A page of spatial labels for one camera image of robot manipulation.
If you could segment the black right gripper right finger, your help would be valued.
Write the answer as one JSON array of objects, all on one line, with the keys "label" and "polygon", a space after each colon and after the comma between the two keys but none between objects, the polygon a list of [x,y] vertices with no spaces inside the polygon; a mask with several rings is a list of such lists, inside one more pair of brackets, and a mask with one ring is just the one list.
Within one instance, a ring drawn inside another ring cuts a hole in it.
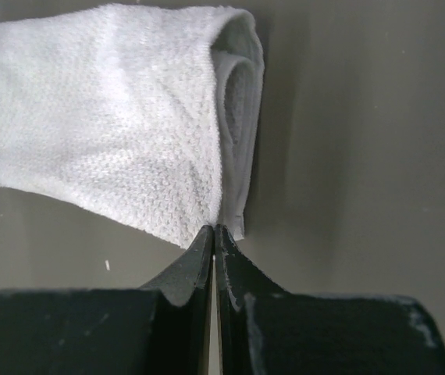
[{"label": "black right gripper right finger", "polygon": [[299,295],[268,278],[215,229],[224,374],[445,374],[433,318],[399,295]]}]

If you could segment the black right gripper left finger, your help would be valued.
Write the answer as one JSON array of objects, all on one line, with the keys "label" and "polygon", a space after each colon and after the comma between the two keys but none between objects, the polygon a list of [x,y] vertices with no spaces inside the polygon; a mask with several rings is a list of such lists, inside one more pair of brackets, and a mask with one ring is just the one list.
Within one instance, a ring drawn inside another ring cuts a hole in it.
[{"label": "black right gripper left finger", "polygon": [[213,229],[140,287],[0,290],[0,374],[208,372]]}]

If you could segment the white grey cloth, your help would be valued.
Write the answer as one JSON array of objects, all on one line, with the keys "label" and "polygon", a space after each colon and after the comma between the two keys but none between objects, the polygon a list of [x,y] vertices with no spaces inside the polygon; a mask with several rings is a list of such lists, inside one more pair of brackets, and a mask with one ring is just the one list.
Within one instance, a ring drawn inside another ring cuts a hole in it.
[{"label": "white grey cloth", "polygon": [[0,187],[187,248],[244,237],[265,70],[244,9],[108,4],[0,23]]}]

